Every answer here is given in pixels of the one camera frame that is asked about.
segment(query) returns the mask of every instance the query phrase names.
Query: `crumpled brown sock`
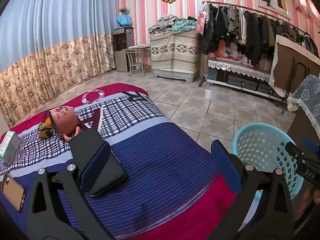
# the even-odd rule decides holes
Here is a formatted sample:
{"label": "crumpled brown sock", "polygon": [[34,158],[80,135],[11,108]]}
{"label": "crumpled brown sock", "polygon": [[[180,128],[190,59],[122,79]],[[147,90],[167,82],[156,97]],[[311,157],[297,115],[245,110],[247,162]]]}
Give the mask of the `crumpled brown sock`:
{"label": "crumpled brown sock", "polygon": [[39,138],[41,139],[50,138],[53,134],[53,127],[44,122],[39,124],[38,130],[39,130]]}

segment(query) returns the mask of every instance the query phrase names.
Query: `circular print on blanket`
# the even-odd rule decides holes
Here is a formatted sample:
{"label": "circular print on blanket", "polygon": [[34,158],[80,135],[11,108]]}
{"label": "circular print on blanket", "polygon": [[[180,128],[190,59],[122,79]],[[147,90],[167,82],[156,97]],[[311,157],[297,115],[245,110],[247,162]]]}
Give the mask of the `circular print on blanket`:
{"label": "circular print on blanket", "polygon": [[[91,92],[97,92],[97,93],[99,94],[98,98],[89,101],[89,100],[87,99],[87,96],[88,96],[88,94],[91,93]],[[104,97],[104,92],[103,92],[102,90],[100,90],[100,89],[94,89],[94,90],[91,90],[91,91],[88,91],[88,92],[84,93],[83,96],[82,96],[82,98],[81,98],[81,101],[82,101],[82,103],[84,103],[84,104],[91,104],[91,103],[93,103],[93,102],[99,101],[99,100],[100,100],[101,98],[103,98],[103,97]]]}

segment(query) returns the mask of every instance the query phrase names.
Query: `brown phone case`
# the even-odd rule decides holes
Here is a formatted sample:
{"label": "brown phone case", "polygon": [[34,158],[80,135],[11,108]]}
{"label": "brown phone case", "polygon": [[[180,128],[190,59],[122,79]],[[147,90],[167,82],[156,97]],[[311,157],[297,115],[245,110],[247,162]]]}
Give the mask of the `brown phone case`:
{"label": "brown phone case", "polygon": [[26,195],[24,188],[7,173],[5,173],[3,176],[1,191],[7,200],[9,200],[9,202],[12,204],[12,206],[21,212]]}

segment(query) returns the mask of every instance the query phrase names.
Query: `pink mug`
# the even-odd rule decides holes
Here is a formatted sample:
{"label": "pink mug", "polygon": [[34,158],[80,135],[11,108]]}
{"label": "pink mug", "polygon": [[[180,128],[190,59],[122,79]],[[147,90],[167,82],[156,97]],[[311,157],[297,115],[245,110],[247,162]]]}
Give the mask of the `pink mug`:
{"label": "pink mug", "polygon": [[75,136],[80,133],[78,126],[78,114],[75,112],[74,107],[59,106],[49,111],[50,120],[60,138],[64,138],[67,142],[71,140],[67,135],[76,130]]}

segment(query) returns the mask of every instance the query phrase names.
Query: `mug handle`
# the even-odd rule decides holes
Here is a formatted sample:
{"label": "mug handle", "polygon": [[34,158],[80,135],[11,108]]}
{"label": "mug handle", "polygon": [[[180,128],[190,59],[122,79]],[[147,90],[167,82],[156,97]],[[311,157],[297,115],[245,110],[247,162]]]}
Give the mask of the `mug handle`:
{"label": "mug handle", "polygon": [[[80,133],[80,127],[77,126],[77,127],[76,127],[75,136],[77,136],[79,133]],[[69,142],[69,141],[72,139],[72,138],[70,138],[69,136],[67,136],[66,134],[63,135],[63,138],[64,138],[67,142]]]}

